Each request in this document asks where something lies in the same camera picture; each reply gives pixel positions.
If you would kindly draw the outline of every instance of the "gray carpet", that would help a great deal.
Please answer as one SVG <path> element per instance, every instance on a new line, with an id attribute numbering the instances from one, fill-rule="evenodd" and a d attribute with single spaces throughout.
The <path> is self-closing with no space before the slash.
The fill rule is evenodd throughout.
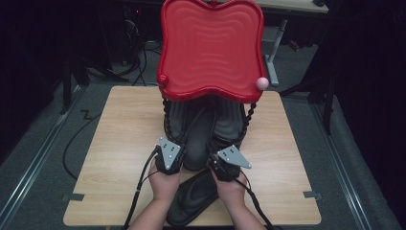
<path id="1" fill-rule="evenodd" d="M 295 52 L 289 47 L 281 46 L 275 58 L 275 66 L 280 79 L 278 88 L 269 90 L 282 91 L 299 83 L 305 68 L 317 47 L 303 48 Z M 146 82 L 154 82 L 158 55 L 147 52 L 147 69 L 144 72 Z M 129 78 L 133 82 L 138 72 Z M 78 99 L 69 117 L 66 118 L 61 132 L 56 137 L 48 159 L 34 180 L 34 184 L 16 210 L 7 229 L 105 229 L 101 227 L 68 227 L 63 224 L 63 215 L 68 202 L 63 199 L 72 193 L 75 180 L 63 167 L 63 154 L 75 134 L 90 120 L 102 112 L 110 88 L 117 84 L 106 79 L 92 78 L 91 84 Z M 18 181 L 30 167 L 36 153 L 41 148 L 47 134 L 58 121 L 61 110 L 61 89 L 55 92 L 56 99 L 33 121 L 31 128 L 15 148 L 9 159 L 0 167 L 0 207 L 5 207 Z M 318 126 L 311 106 L 307 104 L 304 94 L 283 98 L 283 105 L 292 127 L 301 157 L 304 161 L 313 191 L 323 198 L 317 201 L 322 222 L 315 226 L 283 226 L 285 230 L 295 229 L 359 229 L 342 190 L 338 174 L 333 168 L 329 148 L 324 132 Z M 78 175 L 86 152 L 89 148 L 98 119 L 90 122 L 72 141 L 66 151 L 66 164 L 72 174 Z M 368 215 L 371 229 L 400 229 L 394 215 L 386 205 L 371 172 L 365 165 L 359 149 L 354 144 L 346 125 L 339 104 L 334 102 L 331 118 L 331 138 L 337 148 L 349 177 L 358 193 Z"/>

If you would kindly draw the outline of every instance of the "wooden table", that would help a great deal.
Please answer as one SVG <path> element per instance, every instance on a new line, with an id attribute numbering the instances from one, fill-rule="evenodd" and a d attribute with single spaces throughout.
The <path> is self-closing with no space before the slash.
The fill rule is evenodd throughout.
<path id="1" fill-rule="evenodd" d="M 115 86 L 107 99 L 81 169 L 64 223 L 70 226 L 123 225 L 148 156 L 165 137 L 162 97 L 157 87 Z M 277 225 L 318 224 L 321 216 L 305 168 L 277 92 L 261 96 L 241 153 L 253 165 L 244 170 L 263 213 Z M 195 172 L 183 170 L 182 180 Z M 151 201 L 148 180 L 140 193 L 134 218 Z M 251 198 L 249 208 L 261 219 Z M 232 225 L 217 200 L 190 225 Z"/>

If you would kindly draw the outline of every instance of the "hand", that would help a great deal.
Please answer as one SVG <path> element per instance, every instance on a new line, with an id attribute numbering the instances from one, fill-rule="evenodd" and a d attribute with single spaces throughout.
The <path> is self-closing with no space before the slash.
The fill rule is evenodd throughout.
<path id="1" fill-rule="evenodd" d="M 245 188 L 237 184 L 234 180 L 230 182 L 220 181 L 217 179 L 217 176 L 212 169 L 211 171 L 215 184 L 217 185 L 218 196 L 223 201 L 224 205 L 227 208 L 230 208 L 231 206 L 245 206 Z M 241 172 L 239 173 L 237 180 L 244 185 L 247 184 L 247 178 Z"/>
<path id="2" fill-rule="evenodd" d="M 156 169 L 155 158 L 153 158 L 148 173 L 151 174 L 151 176 L 149 177 L 149 183 L 152 188 L 153 199 L 172 202 L 179 187 L 180 175 L 179 173 L 166 175 L 162 172 L 157 171 L 158 170 Z"/>

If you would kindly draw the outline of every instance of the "red tray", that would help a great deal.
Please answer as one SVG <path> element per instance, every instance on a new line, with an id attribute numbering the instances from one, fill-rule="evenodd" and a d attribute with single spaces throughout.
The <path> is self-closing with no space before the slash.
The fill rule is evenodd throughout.
<path id="1" fill-rule="evenodd" d="M 254 1 L 167 0 L 161 20 L 157 82 L 163 97 L 186 101 L 216 94 L 244 104 L 259 99 L 263 15 Z"/>

